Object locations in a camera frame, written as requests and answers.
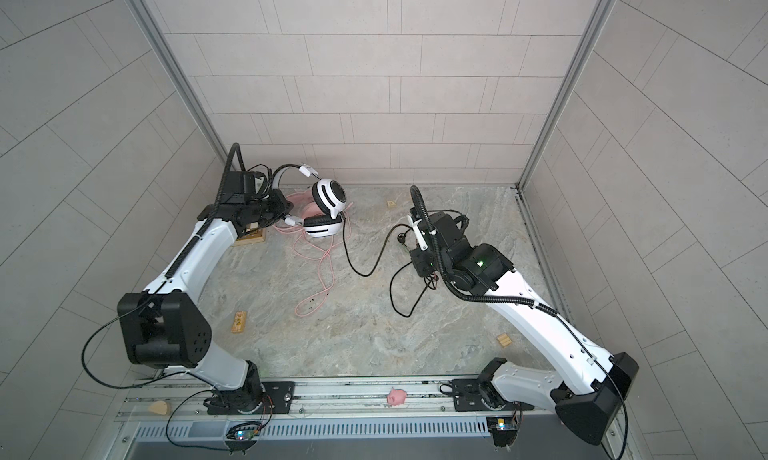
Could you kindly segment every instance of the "wooden block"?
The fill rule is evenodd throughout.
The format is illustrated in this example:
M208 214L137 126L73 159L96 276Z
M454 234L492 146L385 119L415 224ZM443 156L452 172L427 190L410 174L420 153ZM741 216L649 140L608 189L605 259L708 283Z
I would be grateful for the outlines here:
M502 344L502 349L506 346L512 345L512 339L509 338L509 335L507 335L506 333L503 333L498 337L496 337L496 340L498 340L498 342Z
M245 330L245 318L248 316L248 312L239 311L235 312L235 321L232 322L232 333L242 333Z
M257 228L250 234L245 234L242 237L235 240L235 243L232 244L232 247L237 247L238 245L249 245L249 244L259 244L261 242L264 242L264 229L263 228Z
M170 413L170 405L164 400L158 400L150 405L147 410L158 415L167 416Z

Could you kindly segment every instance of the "gray stone surface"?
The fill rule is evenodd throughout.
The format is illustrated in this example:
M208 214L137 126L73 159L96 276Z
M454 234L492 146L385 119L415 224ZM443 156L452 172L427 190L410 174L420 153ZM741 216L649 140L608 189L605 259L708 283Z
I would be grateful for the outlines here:
M412 206L408 187L350 187L354 205L347 245L357 270L373 265L389 228L404 221ZM471 244L488 243L507 255L545 300L549 292L509 187L424 187L430 209L452 208L470 219ZM388 208L387 200L397 207ZM234 355L249 359L262 376L392 376L473 374L496 356L518 365L551 368L543 355L512 324L485 304L462 302L442 281L427 291L411 318L389 303L389 279L410 259L392 235L381 263L370 277L353 273L343 246L332 251L336 285L322 307L298 317L294 307L321 290L317 262L291 250L295 235L270 228L266 242L232 247L211 274L200 309L214 330L214 340ZM331 239L312 239L327 248ZM414 245L413 235L407 244ZM300 252L320 252L299 243ZM321 272L330 280L328 260ZM392 289L400 311L409 311L424 287L412 267ZM231 333L236 311L247 311L243 333ZM512 345L501 348L496 336L507 333Z

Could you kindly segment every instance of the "marble floor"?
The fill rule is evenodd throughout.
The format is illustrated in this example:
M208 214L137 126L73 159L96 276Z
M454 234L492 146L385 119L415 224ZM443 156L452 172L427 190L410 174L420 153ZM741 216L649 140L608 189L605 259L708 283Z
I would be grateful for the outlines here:
M348 187L352 234L347 244L352 263L367 272L389 228L404 221L412 206L407 186ZM471 244L488 243L507 255L526 280L549 300L540 266L509 187L424 187L430 209L451 208L470 219ZM387 200L396 202L388 207ZM214 340L258 366L262 376L394 376L475 374L496 356L518 365L551 368L543 355L512 324L485 304L460 301L442 281L427 291L411 318L389 303L389 280L410 258L395 235L376 272L359 277L351 271L343 246L332 250L336 285L328 300L308 317L294 314L296 304L321 289L317 262L293 254L295 237L266 233L266 242L231 247L211 274L199 307ZM312 239L327 248L331 239ZM408 245L414 245L408 235ZM303 254L319 251L299 243ZM321 272L330 280L328 260ZM424 287L412 267L393 287L400 311L409 311ZM243 333L232 333L236 311L247 311ZM496 336L507 333L502 348Z

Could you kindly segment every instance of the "black ear cushion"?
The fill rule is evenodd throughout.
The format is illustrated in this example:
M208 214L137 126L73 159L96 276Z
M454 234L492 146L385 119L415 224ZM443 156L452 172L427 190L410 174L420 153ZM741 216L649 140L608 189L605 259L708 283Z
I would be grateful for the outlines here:
M331 213L331 209L329 209L328 206L325 204L325 202L322 201L322 197L320 196L320 192L317 188L317 182L315 182L315 185L312 186L312 198L315 200L315 203L322 210L323 213L325 214Z
M315 215L304 219L304 227L321 227L322 225L335 225L341 223L341 216L331 218L330 215Z

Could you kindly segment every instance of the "metal corner post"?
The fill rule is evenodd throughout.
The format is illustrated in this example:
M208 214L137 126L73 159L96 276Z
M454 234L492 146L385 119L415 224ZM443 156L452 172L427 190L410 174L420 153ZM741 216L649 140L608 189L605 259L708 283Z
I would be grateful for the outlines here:
M226 153L221 143L221 139L216 134L214 127L210 124L210 120L203 109L202 104L197 99L197 96L192 90L192 86L187 80L187 76L181 71L179 63L174 57L173 52L170 51L168 43L165 41L163 33L160 32L158 24L154 21L152 14L144 2L144 0L125 0L130 12L136 19L137 24L141 28L147 40L152 46L154 52L158 55L160 64L165 68L170 80L176 86L177 92L181 96L182 101L190 111L195 123L200 127L200 131L203 132L206 140L210 144L211 148L216 152L216 156L224 162L226 159Z
M568 66L568 71L566 71L565 77L563 77L560 90L558 90L558 94L554 98L552 108L547 113L547 119L544 120L542 131L539 132L538 139L533 146L531 157L528 159L528 162L523 169L520 182L518 182L518 190L521 194L524 193L525 188L531 181L533 170L536 168L539 159L542 158L544 147L546 147L547 142L552 137L554 127L558 124L558 120L565 108L568 97L574 90L576 81L578 81L581 72L584 70L584 66L587 64L587 59L594 48L594 44L598 41L600 31L608 20L608 16L614 7L614 4L616 4L616 0L598 0L592 10L592 15L584 29L584 34L581 36L581 40L578 43L573 59L571 59L571 65Z

